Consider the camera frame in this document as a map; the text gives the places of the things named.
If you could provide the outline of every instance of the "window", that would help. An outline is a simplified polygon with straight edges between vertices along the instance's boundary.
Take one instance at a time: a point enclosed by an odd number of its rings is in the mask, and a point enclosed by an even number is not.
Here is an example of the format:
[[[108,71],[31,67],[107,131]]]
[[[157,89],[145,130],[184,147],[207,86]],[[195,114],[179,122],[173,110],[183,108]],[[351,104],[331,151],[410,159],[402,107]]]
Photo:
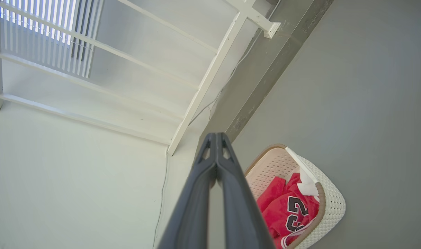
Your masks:
[[[62,30],[56,30],[19,13],[0,8],[4,49],[7,52],[20,57],[26,55],[30,61],[40,64],[47,62],[46,66],[88,77],[90,65],[87,65],[87,61],[93,55],[93,45],[71,37],[64,31],[72,30],[95,38],[103,0],[2,1],[62,27]]]

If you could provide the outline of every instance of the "gray floor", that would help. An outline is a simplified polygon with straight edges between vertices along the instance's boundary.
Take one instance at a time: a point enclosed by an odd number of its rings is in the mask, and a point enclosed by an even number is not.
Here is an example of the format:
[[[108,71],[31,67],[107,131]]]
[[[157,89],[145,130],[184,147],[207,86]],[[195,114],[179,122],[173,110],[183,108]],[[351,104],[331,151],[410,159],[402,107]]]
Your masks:
[[[421,1],[335,0],[234,149],[246,168],[273,143],[346,199],[312,248],[421,248]]]

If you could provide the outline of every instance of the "cable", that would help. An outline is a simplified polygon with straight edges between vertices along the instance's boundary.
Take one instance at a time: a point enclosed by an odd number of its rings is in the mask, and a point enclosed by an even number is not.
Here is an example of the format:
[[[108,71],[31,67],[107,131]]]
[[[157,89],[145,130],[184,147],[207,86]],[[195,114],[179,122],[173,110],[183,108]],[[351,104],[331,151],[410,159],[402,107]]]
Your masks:
[[[156,239],[156,231],[158,229],[158,225],[160,224],[160,218],[161,218],[161,209],[163,208],[163,196],[164,196],[164,187],[166,186],[166,180],[168,179],[168,148],[166,147],[166,173],[164,174],[164,183],[163,187],[161,188],[161,206],[160,206],[160,214],[158,215],[158,222],[155,226],[155,233],[154,233],[154,242],[152,244],[152,249],[155,248],[155,239]]]
[[[278,0],[278,3],[277,3],[277,5],[275,5],[275,8],[272,10],[272,12],[270,13],[270,15],[269,15],[269,17],[268,17],[268,19],[267,20],[269,20],[270,18],[271,18],[271,16],[272,16],[272,14],[275,12],[275,10],[277,9],[277,7],[278,7],[278,5],[280,4],[280,2],[281,2],[281,0]],[[235,68],[234,68],[234,70],[232,71],[232,73],[231,73],[231,75],[229,76],[229,79],[227,79],[227,81],[226,81],[226,83],[223,85],[223,88],[221,88],[221,90],[220,90],[220,92],[218,92],[218,95],[217,95],[217,97],[212,101],[212,102],[210,102],[209,104],[207,104],[203,109],[201,109],[201,111],[200,112],[198,112],[198,114],[194,117],[194,118],[192,118],[192,120],[190,121],[190,123],[187,125],[187,126],[190,126],[190,124],[196,119],[196,118],[198,118],[198,116],[201,114],[201,112],[204,112],[204,110],[206,110],[206,108],[207,107],[209,107],[211,104],[213,104],[213,103],[215,103],[215,101],[217,101],[217,99],[218,99],[218,97],[220,96],[220,94],[221,94],[221,92],[223,91],[223,89],[224,89],[224,87],[226,86],[226,84],[231,80],[231,78],[232,78],[232,76],[234,75],[234,72],[235,72],[235,70],[237,69],[237,67],[238,67],[238,65],[247,57],[247,55],[249,54],[249,52],[250,52],[250,50],[252,49],[252,47],[253,47],[253,45],[257,42],[257,39],[260,37],[260,34],[261,33],[259,33],[258,35],[257,35],[257,37],[255,38],[255,40],[253,41],[253,43],[250,45],[250,47],[249,47],[249,50],[246,52],[246,54],[243,56],[243,58],[241,59],[241,60],[239,60],[239,62],[237,63],[237,65],[235,65]]]

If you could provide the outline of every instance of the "red clothing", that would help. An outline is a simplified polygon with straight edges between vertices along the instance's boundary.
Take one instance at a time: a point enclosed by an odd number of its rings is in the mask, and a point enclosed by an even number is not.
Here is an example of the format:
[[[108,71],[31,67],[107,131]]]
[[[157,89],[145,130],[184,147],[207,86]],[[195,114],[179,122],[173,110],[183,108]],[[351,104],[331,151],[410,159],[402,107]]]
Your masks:
[[[288,184],[275,177],[257,200],[277,248],[289,246],[318,214],[320,203],[301,194],[297,183],[301,183],[299,173],[294,173]]]

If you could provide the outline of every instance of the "white plastic basket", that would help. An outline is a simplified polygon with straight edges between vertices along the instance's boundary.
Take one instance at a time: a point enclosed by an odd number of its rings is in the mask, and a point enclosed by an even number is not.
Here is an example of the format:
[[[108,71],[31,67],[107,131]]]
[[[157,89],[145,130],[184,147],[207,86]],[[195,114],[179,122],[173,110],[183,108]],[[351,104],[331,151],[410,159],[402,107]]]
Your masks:
[[[290,249],[308,248],[335,227],[346,211],[342,194],[320,169],[285,145],[271,145],[266,148],[245,173],[252,194],[257,200],[274,177],[286,178],[298,167],[315,182],[320,208],[307,229],[287,247]]]

